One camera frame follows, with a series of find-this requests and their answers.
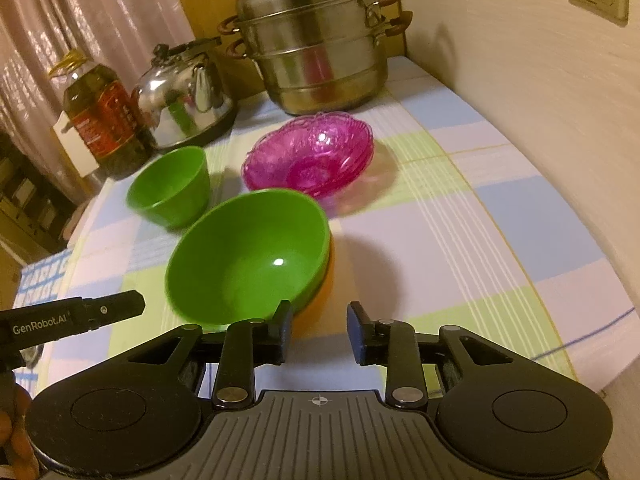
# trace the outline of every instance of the pot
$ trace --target pot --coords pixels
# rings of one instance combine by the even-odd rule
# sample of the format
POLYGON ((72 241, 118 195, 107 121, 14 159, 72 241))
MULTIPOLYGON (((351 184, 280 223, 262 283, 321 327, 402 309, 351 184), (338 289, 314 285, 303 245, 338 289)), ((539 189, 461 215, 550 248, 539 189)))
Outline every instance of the pot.
POLYGON ((204 146, 228 131, 236 103, 225 94, 212 59, 220 37, 173 48, 158 44, 132 93, 160 150, 204 146))
POLYGON ((241 33, 226 54, 251 58, 269 96, 286 112, 347 110, 384 86, 382 38, 401 34, 412 20, 408 11, 389 22, 381 14, 397 1, 237 0, 238 15, 218 30, 241 33))

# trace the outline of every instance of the pink curtain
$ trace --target pink curtain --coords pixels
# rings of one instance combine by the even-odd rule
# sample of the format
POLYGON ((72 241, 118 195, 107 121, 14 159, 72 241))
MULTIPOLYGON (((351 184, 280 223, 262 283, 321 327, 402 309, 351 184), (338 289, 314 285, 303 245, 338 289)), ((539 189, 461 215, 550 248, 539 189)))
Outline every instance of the pink curtain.
POLYGON ((51 130, 64 81, 47 72, 79 47, 130 91, 158 43, 193 40, 179 0, 0 0, 0 127, 71 200, 86 194, 51 130))

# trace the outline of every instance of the red label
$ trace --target red label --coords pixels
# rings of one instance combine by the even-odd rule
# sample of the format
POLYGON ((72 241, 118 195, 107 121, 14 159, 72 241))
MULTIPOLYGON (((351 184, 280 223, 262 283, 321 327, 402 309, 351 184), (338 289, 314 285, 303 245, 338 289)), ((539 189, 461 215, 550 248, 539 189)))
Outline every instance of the red label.
POLYGON ((140 127, 127 91, 119 81, 111 83, 95 105, 71 122, 98 161, 127 142, 140 127))

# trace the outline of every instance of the plaid tablecloth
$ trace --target plaid tablecloth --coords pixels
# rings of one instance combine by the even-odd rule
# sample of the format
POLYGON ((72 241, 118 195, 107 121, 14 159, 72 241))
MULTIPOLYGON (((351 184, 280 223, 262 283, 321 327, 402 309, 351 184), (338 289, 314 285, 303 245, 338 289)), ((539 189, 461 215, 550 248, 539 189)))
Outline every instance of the plaid tablecloth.
MULTIPOLYGON (((335 243, 333 286, 298 330, 288 362, 256 370, 258 391, 381 388, 383 371, 357 366, 351 354, 345 309, 353 300, 373 319, 406 320, 419 332, 465 326, 604 387, 640 353, 640 319, 605 255, 478 112, 407 58, 390 59, 389 72, 385 90, 354 112, 373 128, 372 164, 322 204, 335 243)), ((231 134, 206 148, 212 206, 246 192, 239 170, 247 152, 289 119, 266 94, 242 102, 231 134)), ((18 374, 33 393, 182 323, 163 287, 179 234, 127 209, 132 180, 107 182, 47 299, 135 288, 146 311, 47 345, 36 370, 18 374)), ((30 289, 50 274, 39 270, 47 265, 26 269, 17 304, 43 297, 30 289)))

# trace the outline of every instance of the kettle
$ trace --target kettle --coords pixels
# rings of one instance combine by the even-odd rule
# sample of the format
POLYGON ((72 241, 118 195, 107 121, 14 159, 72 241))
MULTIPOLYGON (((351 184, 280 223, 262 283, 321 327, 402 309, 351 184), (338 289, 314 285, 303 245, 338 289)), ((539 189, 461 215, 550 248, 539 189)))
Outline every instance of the kettle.
POLYGON ((216 37, 156 45, 151 69, 131 97, 159 150, 204 146, 231 129, 236 103, 225 94, 212 58, 221 43, 216 37))

